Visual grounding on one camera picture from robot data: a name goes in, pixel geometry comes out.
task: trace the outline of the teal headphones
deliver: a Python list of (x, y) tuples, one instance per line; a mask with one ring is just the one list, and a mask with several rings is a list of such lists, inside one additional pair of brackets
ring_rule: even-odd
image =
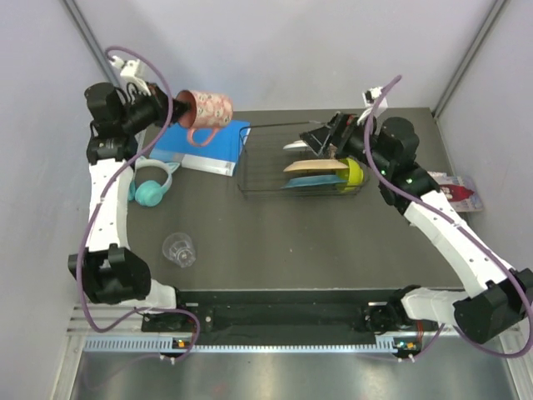
[(172, 185), (172, 173), (180, 166), (179, 162), (163, 162), (159, 160), (149, 160), (145, 157), (139, 157), (135, 162), (135, 171), (144, 167), (160, 168), (167, 173), (167, 180), (161, 185), (156, 181), (146, 181), (135, 188), (135, 177), (130, 183), (127, 199), (146, 207), (155, 207), (163, 199), (163, 195), (168, 192)]

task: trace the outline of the dish rack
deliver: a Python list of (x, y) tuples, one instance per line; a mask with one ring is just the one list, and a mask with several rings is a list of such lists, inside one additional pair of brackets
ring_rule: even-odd
[(363, 170), (364, 178), (363, 182), (356, 186), (350, 186), (348, 183), (335, 183), (284, 188), (291, 178), (316, 175), (316, 172), (298, 174), (283, 172), (293, 162), (333, 158), (331, 152), (325, 152), (322, 157), (317, 157), (311, 149), (301, 151), (283, 149), (285, 145), (300, 140), (300, 133), (318, 128), (321, 125), (324, 123), (307, 121), (244, 127), (239, 134), (240, 140), (237, 151), (241, 153), (241, 156), (235, 175), (241, 193), (246, 198), (347, 197), (357, 195), (368, 181), (368, 171), (361, 164), (359, 166)]

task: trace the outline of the pink mug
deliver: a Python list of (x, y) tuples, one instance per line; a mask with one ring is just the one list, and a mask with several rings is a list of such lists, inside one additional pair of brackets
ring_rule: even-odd
[[(191, 104), (191, 109), (178, 122), (188, 129), (187, 141), (192, 146), (202, 148), (208, 145), (215, 135), (232, 121), (232, 100), (225, 94), (182, 90), (176, 99)], [(193, 137), (199, 128), (212, 128), (211, 135), (200, 144), (196, 143)]]

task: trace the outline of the transparent cup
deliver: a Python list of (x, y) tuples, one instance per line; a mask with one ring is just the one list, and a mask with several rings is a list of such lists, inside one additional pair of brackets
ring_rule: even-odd
[(181, 232), (173, 233), (165, 239), (163, 255), (181, 268), (190, 267), (197, 259), (191, 238)]

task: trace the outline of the white wall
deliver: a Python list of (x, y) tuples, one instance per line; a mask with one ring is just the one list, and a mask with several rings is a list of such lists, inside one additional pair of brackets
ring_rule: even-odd
[(441, 117), (459, 174), (486, 210), (473, 228), (519, 269), (533, 265), (533, 2), (513, 1)]
[(43, 399), (88, 215), (83, 91), (104, 79), (57, 0), (4, 2), (0, 38), (0, 398)]
[(254, 110), (360, 107), (398, 73), (390, 104), (434, 107), (492, 0), (77, 2), (103, 46), (135, 48), (174, 91)]

